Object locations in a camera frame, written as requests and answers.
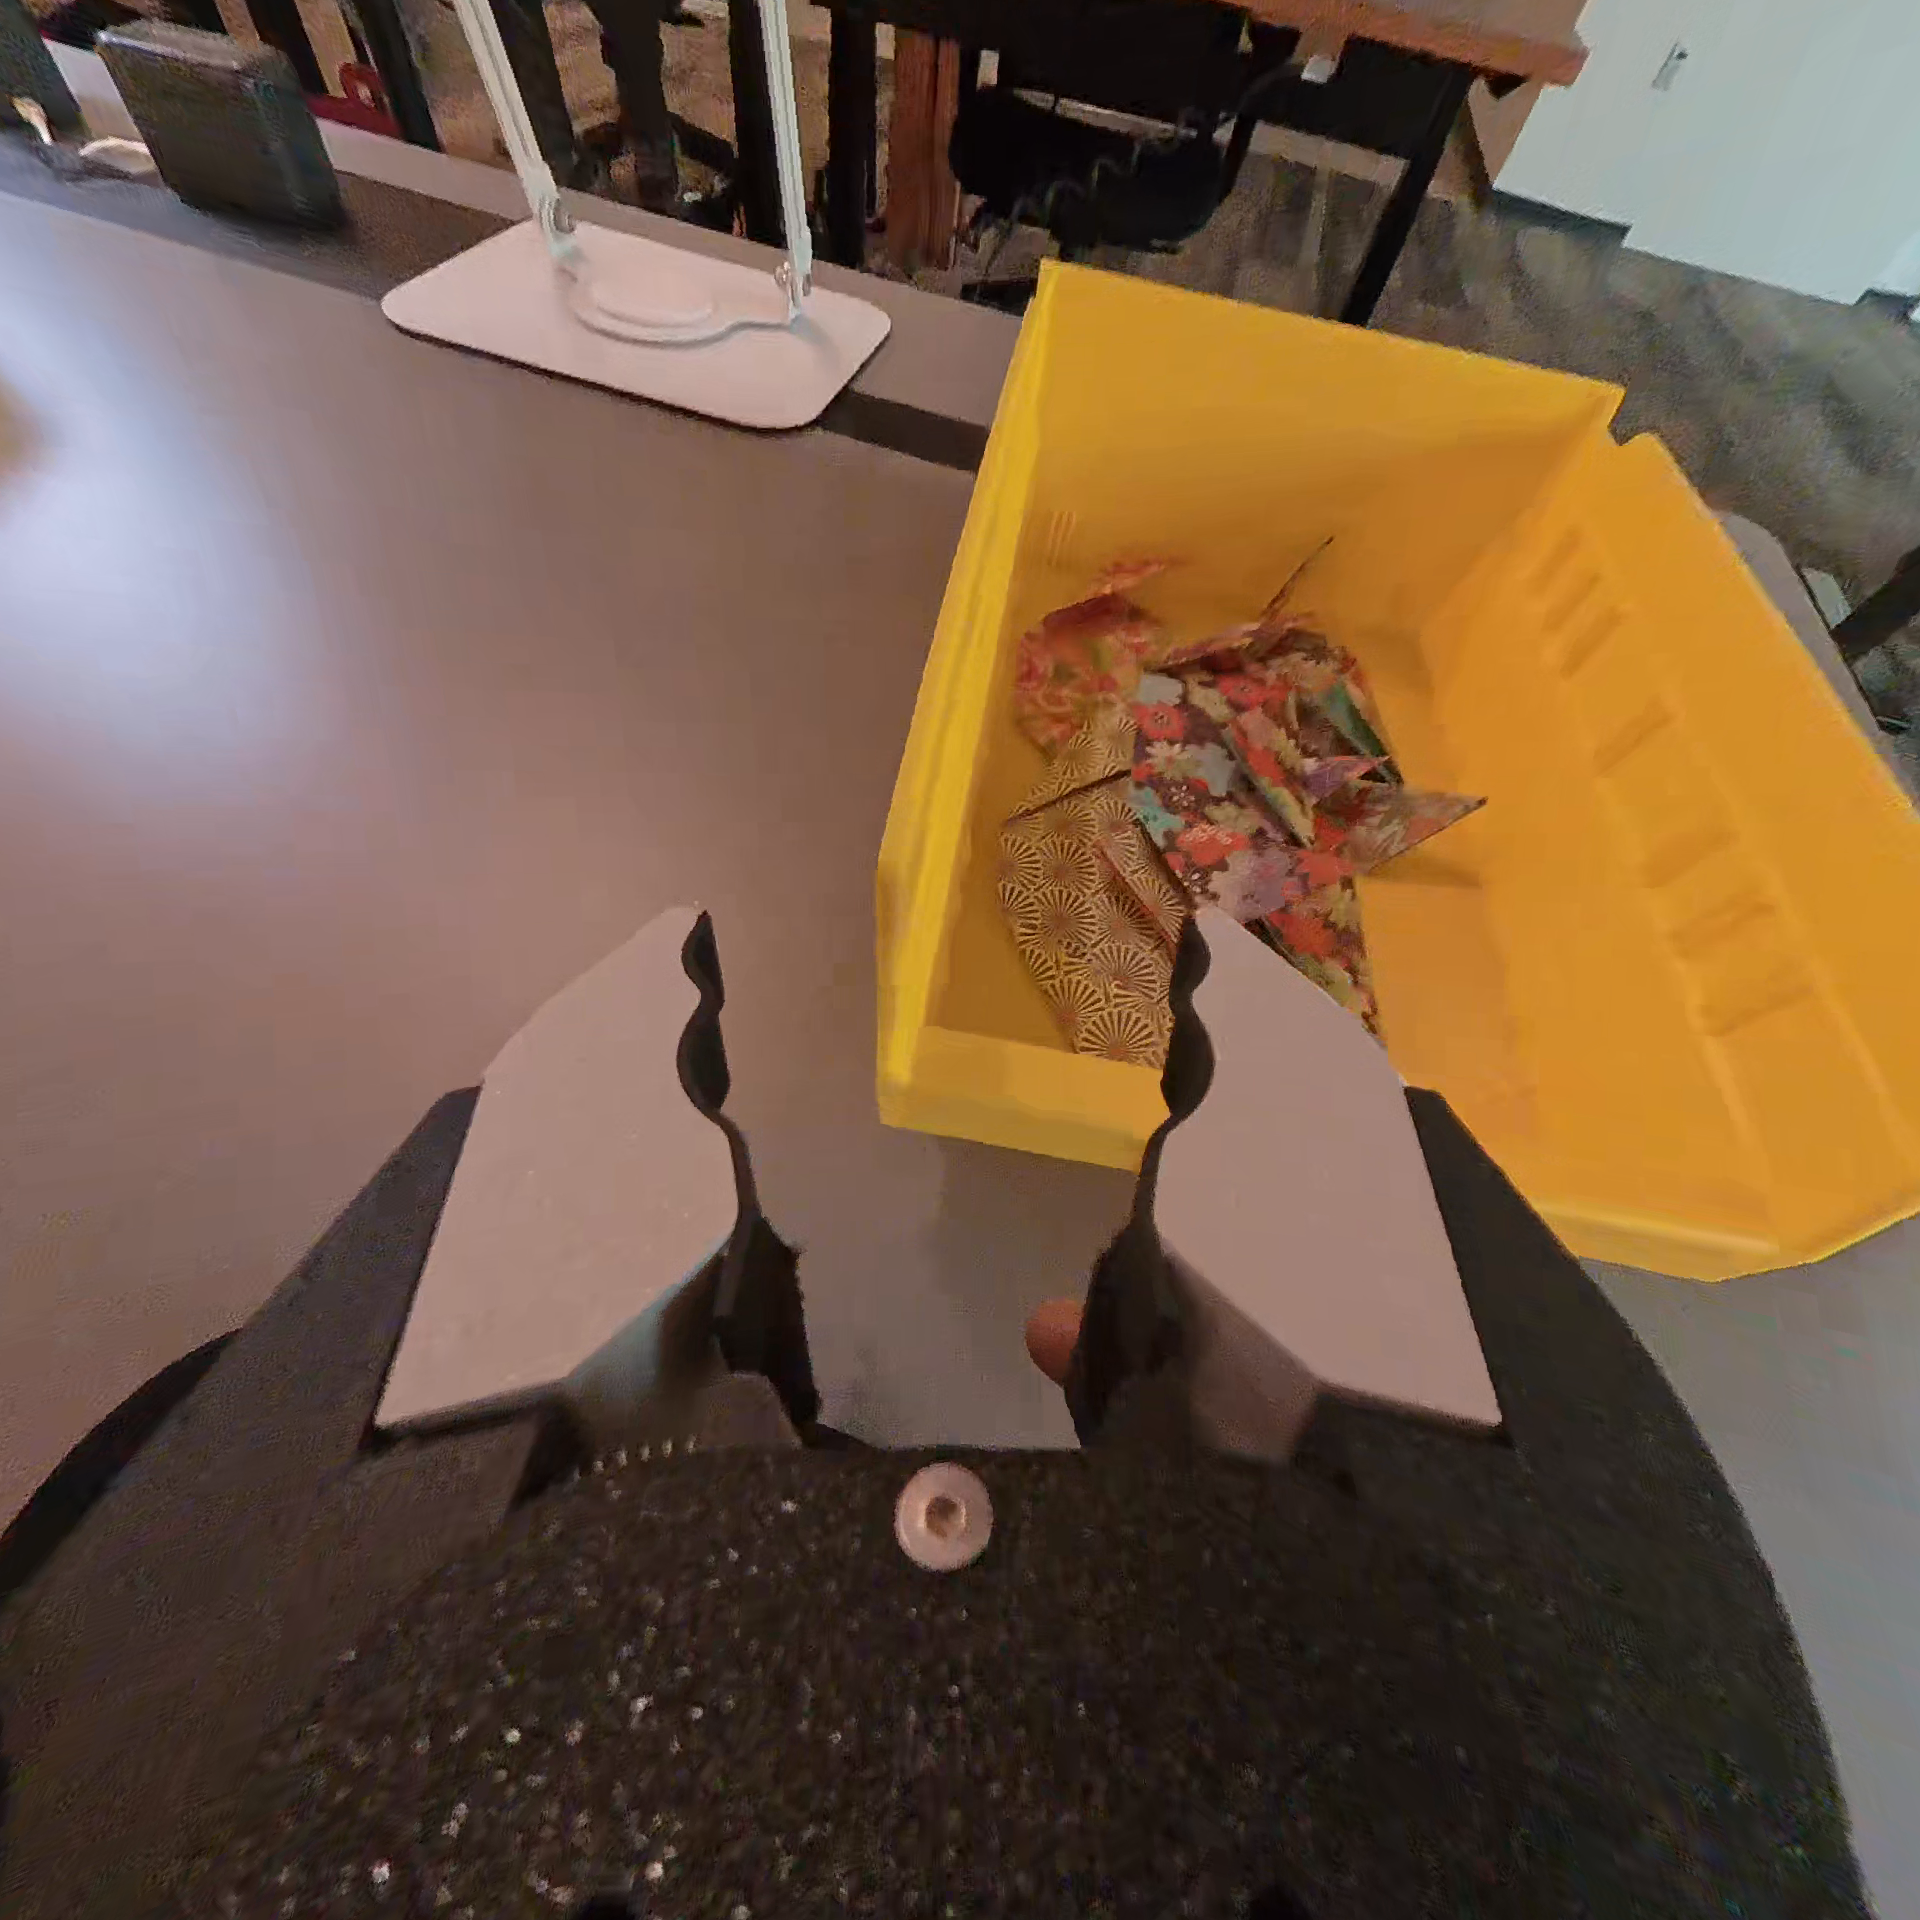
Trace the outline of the yellow box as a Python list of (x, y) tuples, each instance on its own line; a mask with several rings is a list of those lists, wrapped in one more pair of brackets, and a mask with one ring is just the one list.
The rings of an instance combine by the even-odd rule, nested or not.
[(1574, 1254), (1818, 1261), (1920, 1202), (1920, 824), (1620, 385), (1046, 263), (876, 861), (884, 1124), (1140, 1171), (1155, 1069), (1074, 1054), (997, 899), (1013, 655), (1106, 565), (1173, 637), (1335, 637), (1420, 789), (1361, 876), (1380, 1045)]

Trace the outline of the white furniture panel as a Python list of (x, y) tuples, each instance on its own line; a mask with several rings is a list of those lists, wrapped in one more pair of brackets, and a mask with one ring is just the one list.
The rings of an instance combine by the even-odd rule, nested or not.
[(1814, 302), (1905, 293), (1920, 228), (1911, 0), (1589, 0), (1497, 194), (1627, 251)]

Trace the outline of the floral origami paper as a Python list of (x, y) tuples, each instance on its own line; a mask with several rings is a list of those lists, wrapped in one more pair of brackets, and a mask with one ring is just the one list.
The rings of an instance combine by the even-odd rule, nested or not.
[(1068, 605), (1049, 605), (1013, 646), (1013, 721), (1020, 740), (1059, 756), (1085, 721), (1130, 703), (1140, 677), (1167, 655), (1173, 629), (1140, 601), (1163, 584), (1167, 554), (1126, 554), (1093, 574)]

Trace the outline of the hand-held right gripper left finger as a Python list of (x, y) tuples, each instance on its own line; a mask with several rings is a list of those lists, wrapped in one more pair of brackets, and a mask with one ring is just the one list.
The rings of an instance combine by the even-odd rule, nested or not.
[(572, 1436), (802, 1436), (802, 1249), (726, 1111), (706, 915), (656, 915), (487, 1065), (382, 1432), (555, 1410)]

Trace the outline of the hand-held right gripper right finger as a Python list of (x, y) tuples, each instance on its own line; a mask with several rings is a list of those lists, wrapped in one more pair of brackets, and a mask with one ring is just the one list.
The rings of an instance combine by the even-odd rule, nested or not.
[(1319, 1407), (1503, 1432), (1401, 1069), (1237, 921), (1167, 968), (1163, 1124), (1068, 1349), (1082, 1447), (1303, 1447)]

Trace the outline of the white flat base plate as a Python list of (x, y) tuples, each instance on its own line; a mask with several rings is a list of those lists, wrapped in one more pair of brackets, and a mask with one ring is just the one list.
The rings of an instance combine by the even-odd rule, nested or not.
[(743, 270), (615, 226), (520, 220), (382, 293), (421, 341), (477, 348), (583, 385), (743, 429), (802, 429), (886, 341), (886, 315), (802, 293), (787, 263)]

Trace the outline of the brown office desk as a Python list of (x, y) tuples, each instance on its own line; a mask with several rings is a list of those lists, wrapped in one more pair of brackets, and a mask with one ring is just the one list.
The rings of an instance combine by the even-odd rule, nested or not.
[[(1371, 324), (1416, 235), (1427, 185), (1470, 120), (1470, 93), (1569, 85), (1589, 62), (1548, 5), (1237, 5), (1267, 30), (1258, 129), (1303, 129), (1392, 161), (1335, 324)], [(997, 80), (997, 48), (1037, 5), (823, 5), (823, 263), (865, 270), (868, 220), (906, 263), (942, 263), (961, 235), (950, 120), (961, 80)], [(961, 302), (1020, 315), (1037, 274), (997, 274), (1002, 246)]]

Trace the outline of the black rectangular case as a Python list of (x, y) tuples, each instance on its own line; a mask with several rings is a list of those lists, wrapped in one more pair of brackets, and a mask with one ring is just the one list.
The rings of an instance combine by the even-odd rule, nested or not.
[(350, 226), (325, 129), (272, 46), (133, 21), (93, 36), (164, 185), (260, 226)]

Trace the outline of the maple leaf origami paper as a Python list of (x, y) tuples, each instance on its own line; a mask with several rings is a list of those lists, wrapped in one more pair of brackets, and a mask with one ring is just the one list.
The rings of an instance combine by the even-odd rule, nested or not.
[(1258, 709), (1312, 710), (1312, 724), (1345, 753), (1371, 756), (1375, 779), (1401, 789), (1401, 763), (1380, 729), (1375, 687), (1361, 661), (1294, 605), (1307, 574), (1329, 554), (1335, 536), (1319, 536), (1283, 586), (1243, 628), (1187, 637), (1148, 655), (1155, 677), (1243, 677)]

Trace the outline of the black office chair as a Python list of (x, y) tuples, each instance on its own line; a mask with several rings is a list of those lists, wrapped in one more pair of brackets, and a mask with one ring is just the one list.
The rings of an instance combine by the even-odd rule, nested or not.
[(1020, 226), (1059, 254), (1180, 251), (1237, 185), (1262, 59), (1237, 5), (1037, 5), (950, 120), (961, 251)]

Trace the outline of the brown fan pattern origami paper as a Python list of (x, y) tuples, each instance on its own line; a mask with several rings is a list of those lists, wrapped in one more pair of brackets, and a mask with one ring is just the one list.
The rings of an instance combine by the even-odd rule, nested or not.
[(1148, 852), (1130, 779), (1106, 775), (1013, 812), (997, 840), (997, 899), (1062, 1045), (1163, 1069), (1187, 897)]

